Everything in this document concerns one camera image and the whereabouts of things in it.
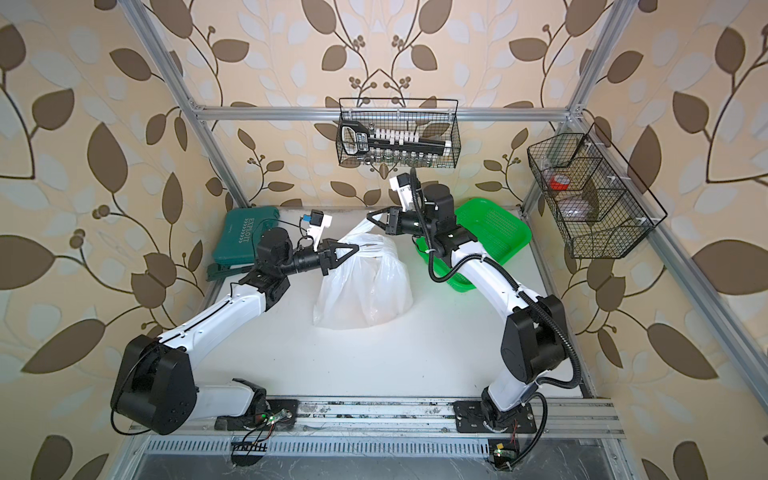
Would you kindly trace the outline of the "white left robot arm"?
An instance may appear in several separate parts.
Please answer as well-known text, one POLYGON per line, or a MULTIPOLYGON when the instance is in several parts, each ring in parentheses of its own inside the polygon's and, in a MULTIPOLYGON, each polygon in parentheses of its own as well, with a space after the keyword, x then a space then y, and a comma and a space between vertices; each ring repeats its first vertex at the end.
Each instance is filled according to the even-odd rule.
POLYGON ((359 249, 332 240, 297 247, 285 229, 267 230, 255 247, 254 265, 228 296, 170 331, 157 337, 139 335, 126 345, 111 413, 160 435, 204 418, 263 424, 268 419, 260 411, 264 388, 242 378, 226 385, 203 385, 194 378, 195 367, 240 327, 274 307, 288 290, 290 276, 313 270, 327 275, 359 249))

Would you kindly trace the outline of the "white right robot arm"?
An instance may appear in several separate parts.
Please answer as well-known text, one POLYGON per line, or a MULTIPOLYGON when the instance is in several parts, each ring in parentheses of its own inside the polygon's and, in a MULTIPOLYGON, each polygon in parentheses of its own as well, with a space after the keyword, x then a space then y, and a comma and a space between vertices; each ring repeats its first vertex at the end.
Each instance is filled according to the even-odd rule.
POLYGON ((485 427, 509 430, 515 415, 539 395, 543 385, 578 387, 582 371, 561 300, 537 294, 496 261, 477 236, 458 222, 447 187, 422 187, 412 174, 399 175, 391 187, 399 206, 385 209, 385 220, 377 212, 369 214, 368 220, 388 235, 422 239, 430 279, 445 283, 463 276, 504 322, 500 353, 505 368, 481 394, 485 427))

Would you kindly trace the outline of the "white printed plastic bag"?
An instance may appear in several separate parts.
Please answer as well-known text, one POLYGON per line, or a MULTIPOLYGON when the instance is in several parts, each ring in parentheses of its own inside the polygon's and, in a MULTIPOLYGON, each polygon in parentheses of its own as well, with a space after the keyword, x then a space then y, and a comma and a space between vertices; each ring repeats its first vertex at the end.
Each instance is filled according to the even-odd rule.
POLYGON ((314 326, 367 329, 401 317, 413 306, 409 274, 394 241, 374 234, 373 228, 364 219, 342 237, 359 250, 322 280, 314 326))

